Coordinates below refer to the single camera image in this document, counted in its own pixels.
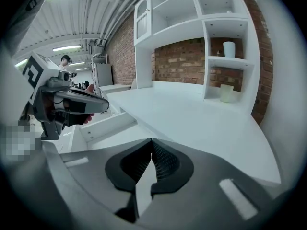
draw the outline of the white wall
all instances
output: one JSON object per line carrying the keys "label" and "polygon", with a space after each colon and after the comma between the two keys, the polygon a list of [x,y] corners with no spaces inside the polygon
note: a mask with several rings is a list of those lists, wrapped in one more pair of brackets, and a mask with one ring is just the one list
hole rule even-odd
{"label": "white wall", "polygon": [[74,83],[82,83],[85,81],[88,81],[90,84],[93,83],[91,70],[76,71],[76,73],[77,76],[73,78]]}
{"label": "white wall", "polygon": [[261,129],[280,164],[282,183],[293,186],[306,163],[307,55],[304,36],[280,0],[255,0],[269,29],[274,79]]}

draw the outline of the ceiling light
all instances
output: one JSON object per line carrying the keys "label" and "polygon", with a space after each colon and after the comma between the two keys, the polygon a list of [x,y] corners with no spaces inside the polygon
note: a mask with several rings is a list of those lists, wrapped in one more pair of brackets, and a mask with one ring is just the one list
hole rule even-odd
{"label": "ceiling light", "polygon": [[81,45],[73,45],[73,46],[66,46],[61,48],[54,48],[52,49],[54,52],[64,50],[64,49],[71,49],[71,48],[81,48]]}
{"label": "ceiling light", "polygon": [[87,68],[76,69],[75,71],[86,70]]}
{"label": "ceiling light", "polygon": [[83,64],[85,64],[85,62],[72,63],[72,64],[69,64],[69,66],[83,65]]}
{"label": "ceiling light", "polygon": [[28,58],[27,59],[24,59],[23,61],[19,62],[18,64],[16,64],[15,66],[16,67],[19,67],[21,65],[23,65],[24,63],[26,63],[28,61]]}

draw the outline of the white countertop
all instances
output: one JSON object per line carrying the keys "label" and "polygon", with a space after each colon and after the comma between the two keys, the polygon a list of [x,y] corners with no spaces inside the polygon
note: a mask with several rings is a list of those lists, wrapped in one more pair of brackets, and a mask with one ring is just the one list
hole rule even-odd
{"label": "white countertop", "polygon": [[128,88],[128,87],[131,87],[131,85],[113,84],[113,85],[101,86],[99,88],[101,91],[109,91],[109,90]]}
{"label": "white countertop", "polygon": [[273,152],[251,115],[192,92],[145,88],[108,97],[159,138],[217,155],[249,176],[281,182]]}

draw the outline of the white cabinet door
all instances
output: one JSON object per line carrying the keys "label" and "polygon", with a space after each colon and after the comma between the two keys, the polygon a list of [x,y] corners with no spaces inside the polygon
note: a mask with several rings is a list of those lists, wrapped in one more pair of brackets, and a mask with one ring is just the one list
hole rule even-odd
{"label": "white cabinet door", "polygon": [[152,0],[141,0],[134,9],[134,46],[152,35]]}

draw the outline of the robotic arm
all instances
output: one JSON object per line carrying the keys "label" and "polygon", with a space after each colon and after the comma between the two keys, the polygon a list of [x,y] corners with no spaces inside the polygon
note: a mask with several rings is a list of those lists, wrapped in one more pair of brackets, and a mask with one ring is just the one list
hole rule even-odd
{"label": "robotic arm", "polygon": [[[29,99],[35,118],[44,130],[42,140],[58,140],[65,126],[83,124],[89,114],[103,113],[109,102],[97,95],[70,86],[68,72],[59,68],[47,57],[32,53],[23,75],[34,91]],[[52,102],[51,110],[45,102]]]}

